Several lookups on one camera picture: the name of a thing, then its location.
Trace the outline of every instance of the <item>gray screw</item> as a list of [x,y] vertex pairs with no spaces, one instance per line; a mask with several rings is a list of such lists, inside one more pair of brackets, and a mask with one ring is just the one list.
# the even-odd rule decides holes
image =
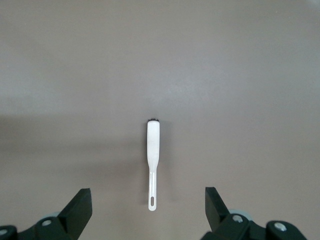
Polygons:
[[234,215],[234,216],[232,217],[232,219],[233,219],[233,221],[238,222],[238,223],[242,223],[242,222],[244,221],[244,220],[242,219],[242,217],[239,216],[239,215]]
[[7,229],[1,229],[0,230],[0,236],[5,235],[8,232]]
[[42,226],[48,226],[51,223],[52,223],[52,221],[50,219],[48,219],[48,220],[45,220],[45,221],[42,222]]
[[283,225],[283,224],[280,223],[280,222],[276,222],[276,223],[274,224],[274,227],[275,227],[276,229],[278,229],[279,231],[281,231],[281,232],[287,231],[286,226]]

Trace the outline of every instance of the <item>screw head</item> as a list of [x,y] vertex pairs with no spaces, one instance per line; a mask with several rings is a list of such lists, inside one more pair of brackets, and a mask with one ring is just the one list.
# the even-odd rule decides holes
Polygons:
[[1,229],[0,230],[0,236],[7,234],[8,230],[7,229]]
[[48,219],[48,220],[43,221],[41,225],[44,227],[44,226],[50,225],[51,223],[52,223],[52,221],[50,219]]
[[244,220],[242,219],[242,217],[239,216],[239,215],[234,215],[234,216],[232,217],[232,219],[233,219],[233,221],[238,222],[238,223],[242,223],[242,222],[244,221]]
[[278,229],[279,231],[281,231],[281,232],[287,231],[286,226],[283,225],[281,222],[276,222],[276,223],[274,224],[274,227],[275,227],[276,229]]

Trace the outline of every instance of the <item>gray surface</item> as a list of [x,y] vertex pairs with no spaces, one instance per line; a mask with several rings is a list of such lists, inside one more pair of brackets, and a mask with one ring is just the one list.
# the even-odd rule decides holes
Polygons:
[[1,225],[24,230],[90,187],[81,240],[197,240],[215,186],[315,240],[319,119],[318,0],[0,1]]

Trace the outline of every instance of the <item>table surface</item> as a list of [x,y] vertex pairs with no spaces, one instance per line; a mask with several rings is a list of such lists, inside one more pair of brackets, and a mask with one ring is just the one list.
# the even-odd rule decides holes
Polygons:
[[319,0],[0,1],[0,225],[91,188],[80,240],[198,240],[216,187],[315,240],[319,156]]

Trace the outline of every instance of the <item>white plastic utensil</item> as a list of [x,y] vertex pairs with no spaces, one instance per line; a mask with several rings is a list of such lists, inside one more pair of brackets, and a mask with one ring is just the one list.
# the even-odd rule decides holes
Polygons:
[[160,123],[156,119],[151,119],[147,124],[146,135],[146,155],[149,165],[149,199],[148,207],[150,211],[157,208],[157,166],[159,162],[160,150]]

